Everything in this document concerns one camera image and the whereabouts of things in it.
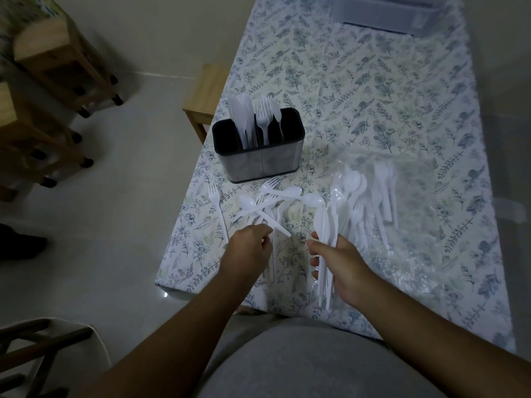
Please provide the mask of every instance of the white tile floor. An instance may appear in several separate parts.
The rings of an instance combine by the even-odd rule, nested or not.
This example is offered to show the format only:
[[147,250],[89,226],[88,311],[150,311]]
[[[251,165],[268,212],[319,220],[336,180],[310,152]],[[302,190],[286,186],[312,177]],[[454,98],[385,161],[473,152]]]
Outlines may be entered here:
[[[119,79],[123,106],[72,124],[95,165],[54,189],[35,186],[23,200],[0,203],[3,223],[52,240],[34,260],[0,264],[0,326],[41,316],[90,323],[114,362],[188,299],[164,297],[153,281],[201,149],[181,110],[193,81]],[[494,194],[530,212],[528,128],[528,121],[484,121]],[[517,348],[531,359],[531,227],[498,225]]]

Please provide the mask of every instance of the leaf pattern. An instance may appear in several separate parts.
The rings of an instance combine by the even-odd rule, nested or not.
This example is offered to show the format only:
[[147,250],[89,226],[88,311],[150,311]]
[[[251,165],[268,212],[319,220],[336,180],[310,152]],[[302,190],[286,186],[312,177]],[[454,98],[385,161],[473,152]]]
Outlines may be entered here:
[[[300,168],[282,180],[326,196],[335,146],[431,158],[439,219],[443,314],[482,337],[514,350],[511,317],[487,159],[481,135],[468,34],[461,0],[428,38],[330,21],[334,0],[256,0],[213,122],[227,117],[227,96],[272,95],[301,114],[306,138]],[[156,283],[199,292],[224,252],[219,221],[205,182],[223,195],[229,224],[240,193],[257,195],[261,182],[231,184],[207,135]],[[275,284],[258,280],[244,304],[316,318],[378,338],[359,312],[318,308],[304,241],[313,210],[292,204],[283,223],[292,237],[278,242]],[[229,236],[246,224],[230,225]]]

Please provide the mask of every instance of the tablecloth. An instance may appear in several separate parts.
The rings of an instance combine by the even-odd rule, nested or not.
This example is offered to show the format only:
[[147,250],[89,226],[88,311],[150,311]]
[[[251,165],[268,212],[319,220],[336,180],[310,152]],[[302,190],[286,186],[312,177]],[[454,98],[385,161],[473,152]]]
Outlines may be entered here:
[[[227,118],[227,95],[270,94],[300,113],[306,130],[301,165],[282,180],[325,195],[328,159],[338,146],[435,159],[444,302],[441,315],[514,351],[480,107],[461,0],[448,0],[428,38],[337,24],[332,0],[256,0],[214,122]],[[224,251],[208,182],[222,191],[225,221],[240,209],[239,193],[261,182],[232,184],[209,132],[189,184],[156,284],[198,293],[215,275]],[[322,310],[311,293],[306,238],[313,211],[294,204],[279,246],[275,281],[256,281],[243,304],[289,316],[313,317],[379,337],[355,309]],[[245,226],[229,227],[229,236]]]

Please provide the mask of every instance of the wooden chair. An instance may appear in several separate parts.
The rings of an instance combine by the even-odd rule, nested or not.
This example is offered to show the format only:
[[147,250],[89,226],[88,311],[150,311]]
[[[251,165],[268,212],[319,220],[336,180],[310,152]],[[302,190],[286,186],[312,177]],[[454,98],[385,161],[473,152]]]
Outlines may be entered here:
[[[68,395],[67,388],[57,388],[46,394],[40,394],[46,378],[50,373],[57,352],[63,348],[89,339],[93,330],[89,327],[81,328],[68,334],[48,337],[39,334],[50,326],[50,320],[32,320],[8,328],[0,329],[0,373],[13,369],[24,363],[43,358],[40,366],[30,383],[26,398],[64,398]],[[21,339],[35,342],[25,348],[8,352],[11,342]],[[0,394],[17,388],[25,381],[23,374],[14,374],[0,379]]]
[[[46,175],[66,166],[91,167],[94,164],[75,148],[81,140],[80,134],[23,99],[6,82],[0,83],[0,156],[3,158],[0,167],[5,171],[44,187],[55,187],[57,182]],[[40,144],[57,152],[59,159],[36,167],[33,159],[47,157],[37,149]]]
[[16,38],[14,59],[50,93],[82,117],[84,106],[111,98],[123,101],[114,91],[118,82],[90,43],[70,19],[49,18],[28,25]]
[[201,76],[196,81],[196,89],[183,105],[184,113],[196,130],[201,143],[204,143],[207,137],[203,124],[212,123],[229,73],[229,68],[205,64]]

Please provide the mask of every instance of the plastic bag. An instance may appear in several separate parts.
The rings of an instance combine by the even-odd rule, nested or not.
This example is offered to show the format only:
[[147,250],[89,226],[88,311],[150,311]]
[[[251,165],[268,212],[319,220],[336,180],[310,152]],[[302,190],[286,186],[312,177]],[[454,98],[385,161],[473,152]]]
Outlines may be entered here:
[[[362,201],[360,204],[364,207],[363,224],[353,228],[348,219],[349,208],[345,208],[346,211],[340,215],[339,233],[355,244],[375,273],[439,312],[443,293],[442,249],[433,194],[433,160],[342,149],[330,162],[333,162],[329,167],[332,173],[330,192],[338,201],[338,212],[341,207],[348,207],[346,200],[352,196],[345,186],[348,184],[347,176],[357,171],[364,174],[367,180],[366,191],[357,199]],[[378,180],[375,181],[375,162],[384,162],[393,167],[397,177],[395,200],[398,228],[395,221],[384,220],[383,234],[375,220],[376,207],[372,200],[373,194],[377,193],[374,188],[379,184]],[[383,217],[382,205],[379,204],[377,208]],[[332,294],[330,307],[343,309],[347,306],[338,295]]]

